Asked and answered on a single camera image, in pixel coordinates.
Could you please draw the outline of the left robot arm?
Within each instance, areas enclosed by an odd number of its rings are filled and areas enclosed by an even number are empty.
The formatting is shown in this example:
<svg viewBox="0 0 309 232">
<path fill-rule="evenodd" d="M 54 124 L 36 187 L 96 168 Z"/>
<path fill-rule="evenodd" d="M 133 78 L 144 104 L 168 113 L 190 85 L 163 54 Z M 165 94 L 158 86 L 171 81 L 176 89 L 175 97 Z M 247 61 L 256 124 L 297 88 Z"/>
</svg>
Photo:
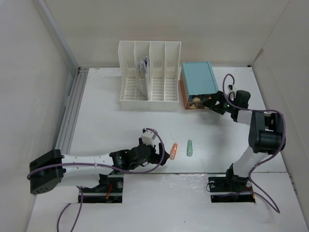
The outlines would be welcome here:
<svg viewBox="0 0 309 232">
<path fill-rule="evenodd" d="M 101 192 L 108 186 L 108 176 L 136 174 L 137 168 L 153 164 L 153 168 L 143 171 L 150 173 L 165 165 L 169 158 L 163 143 L 155 146 L 140 142 L 132 149 L 94 157 L 74 157 L 54 149 L 29 164 L 27 180 L 32 195 L 47 193 L 60 186 L 94 188 Z"/>
</svg>

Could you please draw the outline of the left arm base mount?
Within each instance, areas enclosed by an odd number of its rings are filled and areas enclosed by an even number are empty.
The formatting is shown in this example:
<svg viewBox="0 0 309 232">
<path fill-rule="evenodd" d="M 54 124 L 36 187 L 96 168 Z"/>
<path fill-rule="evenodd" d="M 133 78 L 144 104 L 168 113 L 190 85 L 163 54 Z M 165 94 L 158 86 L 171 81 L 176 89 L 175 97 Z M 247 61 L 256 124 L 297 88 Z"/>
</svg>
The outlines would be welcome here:
<svg viewBox="0 0 309 232">
<path fill-rule="evenodd" d="M 99 175 L 93 188 L 82 188 L 83 203 L 122 203 L 124 175 Z"/>
</svg>

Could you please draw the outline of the white Canon manual booklet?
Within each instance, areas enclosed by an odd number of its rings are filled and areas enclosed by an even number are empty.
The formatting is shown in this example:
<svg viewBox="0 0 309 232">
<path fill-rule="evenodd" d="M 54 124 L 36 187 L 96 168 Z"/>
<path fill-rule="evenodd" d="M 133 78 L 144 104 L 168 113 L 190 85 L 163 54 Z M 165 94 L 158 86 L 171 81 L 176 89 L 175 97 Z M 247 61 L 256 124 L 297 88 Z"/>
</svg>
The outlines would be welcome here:
<svg viewBox="0 0 309 232">
<path fill-rule="evenodd" d="M 145 56 L 141 60 L 138 61 L 136 65 L 140 79 L 138 81 L 138 89 L 142 92 L 142 94 L 146 97 L 146 99 L 149 99 L 149 85 L 150 85 L 150 59 L 149 56 Z"/>
</svg>

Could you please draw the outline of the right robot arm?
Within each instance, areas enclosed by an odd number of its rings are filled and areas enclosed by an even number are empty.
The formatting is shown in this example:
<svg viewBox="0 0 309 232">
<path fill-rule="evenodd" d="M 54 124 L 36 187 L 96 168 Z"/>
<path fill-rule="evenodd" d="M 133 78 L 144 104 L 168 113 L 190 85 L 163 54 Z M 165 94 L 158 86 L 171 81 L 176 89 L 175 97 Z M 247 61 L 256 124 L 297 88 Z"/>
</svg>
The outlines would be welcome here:
<svg viewBox="0 0 309 232">
<path fill-rule="evenodd" d="M 283 149 L 283 120 L 278 113 L 249 111 L 251 95 L 237 90 L 225 95 L 218 91 L 203 101 L 202 105 L 223 115 L 228 112 L 233 121 L 250 126 L 249 146 L 243 155 L 227 169 L 224 177 L 210 177 L 211 191 L 243 191 L 251 187 L 250 173 L 266 156 Z"/>
</svg>

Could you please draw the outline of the orange highlighter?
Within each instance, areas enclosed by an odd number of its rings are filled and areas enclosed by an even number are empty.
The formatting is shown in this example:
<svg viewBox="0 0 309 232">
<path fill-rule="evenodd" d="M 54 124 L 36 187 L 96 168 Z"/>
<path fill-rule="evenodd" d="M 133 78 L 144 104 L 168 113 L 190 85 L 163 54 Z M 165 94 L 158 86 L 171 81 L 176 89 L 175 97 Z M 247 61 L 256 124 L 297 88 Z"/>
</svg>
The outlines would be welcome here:
<svg viewBox="0 0 309 232">
<path fill-rule="evenodd" d="M 174 143 L 170 151 L 170 159 L 174 160 L 177 155 L 178 144 Z"/>
</svg>

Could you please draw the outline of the green highlighter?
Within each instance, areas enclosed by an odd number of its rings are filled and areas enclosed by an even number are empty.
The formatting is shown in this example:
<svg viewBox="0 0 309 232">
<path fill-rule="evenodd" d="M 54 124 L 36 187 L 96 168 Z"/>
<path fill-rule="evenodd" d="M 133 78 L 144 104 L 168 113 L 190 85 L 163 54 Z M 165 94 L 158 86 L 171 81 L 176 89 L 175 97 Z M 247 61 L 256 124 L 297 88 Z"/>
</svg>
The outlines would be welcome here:
<svg viewBox="0 0 309 232">
<path fill-rule="evenodd" d="M 191 157 L 193 155 L 193 142 L 192 142 L 192 140 L 187 141 L 186 155 L 188 157 Z"/>
</svg>

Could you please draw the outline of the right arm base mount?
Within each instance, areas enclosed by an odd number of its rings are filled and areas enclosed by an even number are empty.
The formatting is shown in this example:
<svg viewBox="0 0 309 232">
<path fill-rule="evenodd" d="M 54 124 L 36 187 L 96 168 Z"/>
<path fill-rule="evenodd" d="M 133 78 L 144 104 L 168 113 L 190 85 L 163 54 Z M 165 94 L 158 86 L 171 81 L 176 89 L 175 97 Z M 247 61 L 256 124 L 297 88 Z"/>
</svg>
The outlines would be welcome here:
<svg viewBox="0 0 309 232">
<path fill-rule="evenodd" d="M 249 178 L 234 175 L 232 167 L 225 176 L 209 176 L 208 186 L 212 203 L 255 203 Z"/>
</svg>

